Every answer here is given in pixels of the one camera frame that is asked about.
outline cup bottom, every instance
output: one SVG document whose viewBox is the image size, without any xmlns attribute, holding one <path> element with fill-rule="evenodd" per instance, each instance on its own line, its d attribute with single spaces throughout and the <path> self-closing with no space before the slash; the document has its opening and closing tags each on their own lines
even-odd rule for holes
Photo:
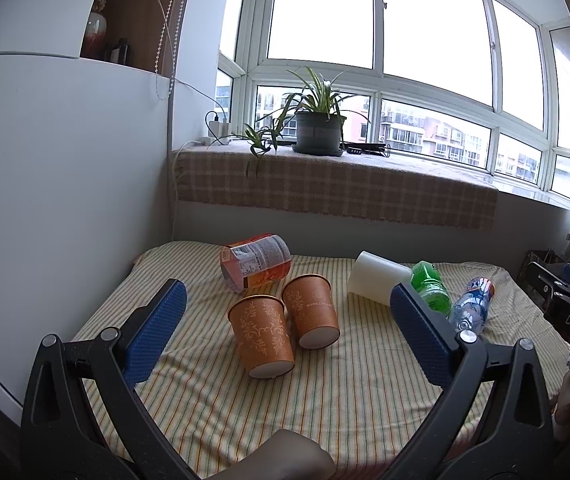
<svg viewBox="0 0 570 480">
<path fill-rule="evenodd" d="M 249 372 L 249 375 L 254 379 L 273 379 L 279 375 L 286 374 L 293 367 L 294 364 L 291 361 L 274 361 L 273 363 L 258 365 Z"/>
<path fill-rule="evenodd" d="M 298 344 L 307 350 L 318 350 L 336 342 L 340 337 L 340 330 L 333 326 L 319 326 L 303 334 Z"/>
</svg>

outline mattress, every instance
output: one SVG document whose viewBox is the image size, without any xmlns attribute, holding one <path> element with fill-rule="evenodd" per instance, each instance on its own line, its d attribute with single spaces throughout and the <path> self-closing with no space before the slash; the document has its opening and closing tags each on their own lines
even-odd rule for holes
<svg viewBox="0 0 570 480">
<path fill-rule="evenodd" d="M 348 294 L 354 260 L 293 256 L 288 278 L 308 272 L 332 283 L 340 339 L 320 351 L 296 349 L 292 372 L 273 380 L 250 378 L 242 367 L 226 310 L 239 296 L 227 288 L 219 246 L 172 242 L 147 251 L 132 273 L 96 311 L 76 340 L 120 326 L 147 304 L 168 278 L 183 281 L 188 307 L 151 377 L 136 391 L 169 442 L 201 477 L 242 460 L 279 428 L 320 444 L 337 463 L 336 478 L 375 478 L 398 454 L 429 413 L 441 389 L 429 384 L 389 308 Z M 536 344 L 549 396 L 558 393 L 568 345 L 500 267 L 438 264 L 458 297 L 471 278 L 485 276 L 496 294 L 484 336 L 513 345 Z M 256 289 L 279 296 L 283 282 Z M 111 449 L 126 450 L 92 381 L 88 397 Z M 457 437 L 464 446 L 490 392 L 483 384 Z"/>
</svg>

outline orange can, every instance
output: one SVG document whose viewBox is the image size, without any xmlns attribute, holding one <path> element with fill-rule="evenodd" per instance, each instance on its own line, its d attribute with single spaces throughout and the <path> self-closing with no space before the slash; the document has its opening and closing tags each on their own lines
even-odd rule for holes
<svg viewBox="0 0 570 480">
<path fill-rule="evenodd" d="M 278 235 L 263 234 L 220 251 L 220 269 L 229 288 L 239 294 L 287 276 L 291 253 Z"/>
</svg>

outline paper cup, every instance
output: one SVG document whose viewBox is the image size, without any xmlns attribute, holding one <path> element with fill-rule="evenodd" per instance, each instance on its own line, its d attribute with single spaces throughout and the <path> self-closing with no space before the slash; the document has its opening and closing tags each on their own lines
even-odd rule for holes
<svg viewBox="0 0 570 480">
<path fill-rule="evenodd" d="M 242 364 L 255 379 L 286 374 L 294 354 L 285 324 L 285 307 L 278 298 L 260 294 L 243 298 L 227 313 Z"/>
<path fill-rule="evenodd" d="M 409 267 L 362 251 L 351 268 L 347 292 L 389 306 L 392 289 L 399 283 L 411 279 L 412 270 Z"/>
<path fill-rule="evenodd" d="M 340 337 L 332 286 L 326 277 L 298 276 L 285 285 L 282 298 L 294 319 L 298 344 L 302 348 L 325 348 Z"/>
</svg>

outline orange paper cup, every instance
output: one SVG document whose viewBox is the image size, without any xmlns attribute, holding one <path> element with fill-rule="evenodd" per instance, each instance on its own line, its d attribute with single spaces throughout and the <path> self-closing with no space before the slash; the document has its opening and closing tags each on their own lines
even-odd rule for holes
<svg viewBox="0 0 570 480">
<path fill-rule="evenodd" d="M 255 379 L 286 374 L 294 367 L 287 334 L 285 306 L 273 296 L 248 296 L 227 313 L 234 329 L 241 361 Z"/>
<path fill-rule="evenodd" d="M 325 348 L 340 337 L 332 286 L 320 274 L 304 274 L 283 288 L 282 298 L 294 319 L 298 344 L 309 350 Z"/>
</svg>

